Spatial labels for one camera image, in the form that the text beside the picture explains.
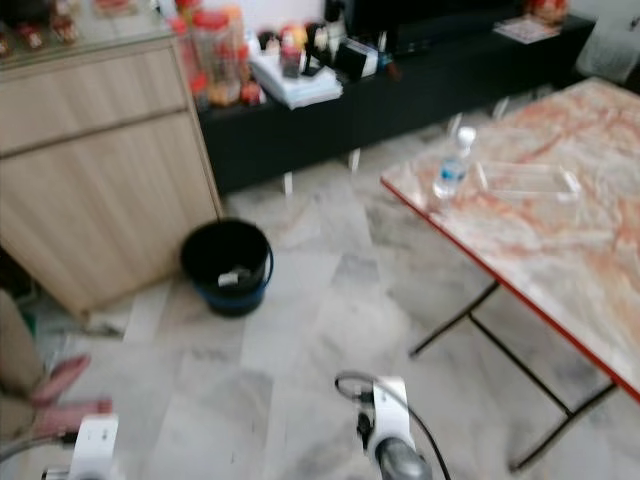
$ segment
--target plastic water bottle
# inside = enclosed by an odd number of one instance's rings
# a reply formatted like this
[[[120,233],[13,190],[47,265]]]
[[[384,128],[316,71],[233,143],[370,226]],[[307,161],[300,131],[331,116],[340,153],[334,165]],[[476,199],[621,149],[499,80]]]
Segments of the plastic water bottle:
[[[467,157],[476,140],[476,129],[460,128],[455,135],[455,152],[446,157],[433,181],[433,193],[440,200],[453,198],[469,168]]]

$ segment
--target table top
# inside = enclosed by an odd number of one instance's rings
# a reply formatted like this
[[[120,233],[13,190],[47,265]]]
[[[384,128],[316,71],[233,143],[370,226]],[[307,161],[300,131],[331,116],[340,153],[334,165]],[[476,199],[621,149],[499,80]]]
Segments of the table top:
[[[14,51],[9,57],[0,59],[0,79],[3,71],[14,68],[173,35],[164,19],[149,9],[148,1],[134,0],[132,4],[135,9],[131,15],[105,17],[96,12],[92,0],[80,0],[72,12],[79,32],[78,40],[72,45],[63,45],[53,33],[43,30],[45,46],[34,52],[10,33],[9,41]]]
[[[444,152],[390,169],[383,185],[640,401],[640,97],[587,80],[481,128],[474,165],[439,210]],[[496,163],[559,166],[581,192],[487,191],[478,164]]]

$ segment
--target marble table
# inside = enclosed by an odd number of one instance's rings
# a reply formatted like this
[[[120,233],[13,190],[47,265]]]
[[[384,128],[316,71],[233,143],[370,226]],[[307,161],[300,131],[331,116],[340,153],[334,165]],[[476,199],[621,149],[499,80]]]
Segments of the marble table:
[[[444,146],[429,149],[385,172],[382,184],[495,283],[411,353],[468,319],[558,405],[566,418],[510,463],[516,471],[616,387],[640,402],[640,97],[592,79],[480,129],[473,166],[444,207],[432,193],[443,155]],[[479,165],[495,170],[505,163],[515,164],[516,176],[530,166],[561,167],[577,179],[580,193],[558,199],[483,188]],[[564,404],[474,317],[498,286],[588,356],[611,384],[575,409]]]

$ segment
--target cabinet drawer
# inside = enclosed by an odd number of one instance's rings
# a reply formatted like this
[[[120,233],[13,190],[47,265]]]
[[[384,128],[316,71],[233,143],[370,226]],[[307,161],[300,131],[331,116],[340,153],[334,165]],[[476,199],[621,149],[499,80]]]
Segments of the cabinet drawer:
[[[0,160],[0,240],[79,313],[178,267],[215,218],[187,112]]]
[[[186,105],[170,49],[0,84],[0,154]]]

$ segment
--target black tv cabinet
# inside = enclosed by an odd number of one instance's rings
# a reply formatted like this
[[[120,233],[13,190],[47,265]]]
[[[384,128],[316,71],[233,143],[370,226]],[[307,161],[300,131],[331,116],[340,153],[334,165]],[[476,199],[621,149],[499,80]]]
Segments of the black tv cabinet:
[[[290,111],[269,99],[200,114],[218,189],[229,193],[289,171],[552,83],[566,86],[594,23],[570,16],[562,33],[523,45],[490,32],[397,61],[338,100]]]

